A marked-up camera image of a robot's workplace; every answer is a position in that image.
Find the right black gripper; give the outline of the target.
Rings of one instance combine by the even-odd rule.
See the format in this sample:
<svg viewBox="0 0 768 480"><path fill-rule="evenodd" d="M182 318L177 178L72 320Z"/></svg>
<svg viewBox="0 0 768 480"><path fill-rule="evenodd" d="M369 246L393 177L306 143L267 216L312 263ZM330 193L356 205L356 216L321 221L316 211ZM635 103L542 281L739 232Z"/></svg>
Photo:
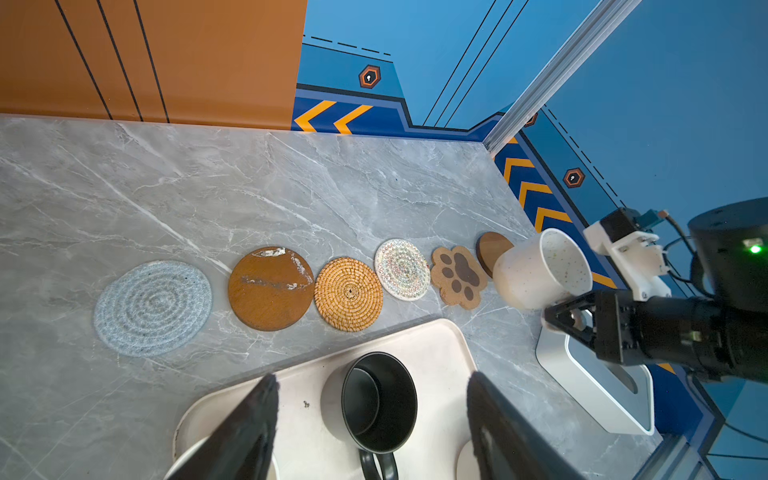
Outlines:
<svg viewBox="0 0 768 480"><path fill-rule="evenodd" d="M725 310L696 298L635 301L626 291L586 293L546 307L543 326L608 362L675 363L712 378L729 373Z"/></svg>

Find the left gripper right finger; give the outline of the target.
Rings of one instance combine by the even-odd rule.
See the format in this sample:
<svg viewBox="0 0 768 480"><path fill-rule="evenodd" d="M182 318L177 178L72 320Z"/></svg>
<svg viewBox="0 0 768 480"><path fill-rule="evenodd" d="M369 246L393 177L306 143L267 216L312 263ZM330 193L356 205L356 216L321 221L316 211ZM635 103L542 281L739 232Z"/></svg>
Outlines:
<svg viewBox="0 0 768 480"><path fill-rule="evenodd" d="M467 414L482 479L580 479L482 372L467 387Z"/></svg>

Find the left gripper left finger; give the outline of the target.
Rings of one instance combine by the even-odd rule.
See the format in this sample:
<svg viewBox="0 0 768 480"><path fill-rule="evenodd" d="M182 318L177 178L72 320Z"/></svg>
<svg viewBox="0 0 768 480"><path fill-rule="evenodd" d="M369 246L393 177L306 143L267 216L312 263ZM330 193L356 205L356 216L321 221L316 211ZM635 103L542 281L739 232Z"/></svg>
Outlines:
<svg viewBox="0 0 768 480"><path fill-rule="evenodd" d="M272 462L279 383L268 374L169 479L266 479Z"/></svg>

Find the white speckled mug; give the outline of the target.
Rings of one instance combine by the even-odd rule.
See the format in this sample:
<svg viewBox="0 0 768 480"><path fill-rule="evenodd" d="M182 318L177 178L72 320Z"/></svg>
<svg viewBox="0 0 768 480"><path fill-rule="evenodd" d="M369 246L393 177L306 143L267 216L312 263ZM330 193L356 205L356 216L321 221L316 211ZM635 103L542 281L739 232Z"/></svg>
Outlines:
<svg viewBox="0 0 768 480"><path fill-rule="evenodd" d="M504 301L519 310L540 310L593 287L583 251L565 232L554 228L502 254L492 279Z"/></svg>

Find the brown cork round coaster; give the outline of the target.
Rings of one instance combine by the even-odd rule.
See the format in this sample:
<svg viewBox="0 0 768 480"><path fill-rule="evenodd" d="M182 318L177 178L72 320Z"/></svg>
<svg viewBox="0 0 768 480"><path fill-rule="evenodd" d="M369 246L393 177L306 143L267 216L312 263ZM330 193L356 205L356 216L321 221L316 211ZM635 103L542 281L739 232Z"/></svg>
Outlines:
<svg viewBox="0 0 768 480"><path fill-rule="evenodd" d="M497 232L482 234L476 243L476 256L483 270L489 277L493 277L493 269L496 261L514 244Z"/></svg>

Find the paw shaped wooden coaster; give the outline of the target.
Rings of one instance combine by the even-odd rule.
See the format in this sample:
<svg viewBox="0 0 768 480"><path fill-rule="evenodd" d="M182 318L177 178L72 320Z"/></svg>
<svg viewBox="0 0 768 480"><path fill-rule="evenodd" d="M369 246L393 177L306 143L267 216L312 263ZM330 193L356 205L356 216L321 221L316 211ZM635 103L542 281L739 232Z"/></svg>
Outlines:
<svg viewBox="0 0 768 480"><path fill-rule="evenodd" d="M479 306L481 292L488 285L487 275L466 247L438 247L432 253L432 262L431 283L446 305L465 310Z"/></svg>

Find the white multicolour woven coaster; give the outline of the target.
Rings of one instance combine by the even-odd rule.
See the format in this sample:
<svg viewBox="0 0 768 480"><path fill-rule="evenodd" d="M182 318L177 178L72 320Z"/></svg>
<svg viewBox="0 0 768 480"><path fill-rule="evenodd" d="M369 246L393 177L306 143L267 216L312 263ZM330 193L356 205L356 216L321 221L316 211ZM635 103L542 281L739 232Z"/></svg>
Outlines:
<svg viewBox="0 0 768 480"><path fill-rule="evenodd" d="M430 270L418 248L404 239L383 242L374 255L374 268L382 287L402 301L416 301L426 295Z"/></svg>

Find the glossy brown round coaster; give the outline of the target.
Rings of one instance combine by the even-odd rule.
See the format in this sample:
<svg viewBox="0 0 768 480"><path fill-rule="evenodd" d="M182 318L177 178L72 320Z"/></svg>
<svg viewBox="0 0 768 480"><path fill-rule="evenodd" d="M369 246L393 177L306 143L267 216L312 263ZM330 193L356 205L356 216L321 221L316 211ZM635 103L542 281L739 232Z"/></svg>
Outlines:
<svg viewBox="0 0 768 480"><path fill-rule="evenodd" d="M228 281L228 299L236 317L259 331L278 331L299 321L314 296L315 278L307 261L283 246L267 246L245 255Z"/></svg>

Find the grey woven coaster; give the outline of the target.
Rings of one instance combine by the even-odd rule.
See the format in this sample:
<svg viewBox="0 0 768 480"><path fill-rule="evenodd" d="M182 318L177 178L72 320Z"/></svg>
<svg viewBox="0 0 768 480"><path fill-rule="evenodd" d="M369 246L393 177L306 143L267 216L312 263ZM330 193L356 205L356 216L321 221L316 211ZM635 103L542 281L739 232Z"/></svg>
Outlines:
<svg viewBox="0 0 768 480"><path fill-rule="evenodd" d="M154 357L191 341L213 307L206 275L180 261L143 263L109 284L93 314L99 339L121 355Z"/></svg>

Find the rattan woven coaster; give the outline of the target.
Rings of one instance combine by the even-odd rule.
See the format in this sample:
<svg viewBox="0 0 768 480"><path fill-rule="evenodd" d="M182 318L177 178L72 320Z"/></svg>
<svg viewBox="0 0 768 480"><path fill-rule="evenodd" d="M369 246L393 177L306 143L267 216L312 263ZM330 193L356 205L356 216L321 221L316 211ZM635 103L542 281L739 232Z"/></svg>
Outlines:
<svg viewBox="0 0 768 480"><path fill-rule="evenodd" d="M320 316L333 328L360 332L379 318L383 289L369 266L340 257L329 261L318 275L314 302Z"/></svg>

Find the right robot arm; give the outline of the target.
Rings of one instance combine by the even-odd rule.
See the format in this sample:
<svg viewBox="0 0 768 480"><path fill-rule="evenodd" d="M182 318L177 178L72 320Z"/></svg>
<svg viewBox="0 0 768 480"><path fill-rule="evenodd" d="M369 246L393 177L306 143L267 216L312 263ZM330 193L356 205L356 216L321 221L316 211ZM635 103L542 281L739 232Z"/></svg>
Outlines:
<svg viewBox="0 0 768 480"><path fill-rule="evenodd" d="M767 201L752 199L694 217L682 240L700 296L669 296L665 250L620 208L588 229L612 257L626 290L597 290L546 308L543 320L613 364L676 363L699 376L767 380Z"/></svg>

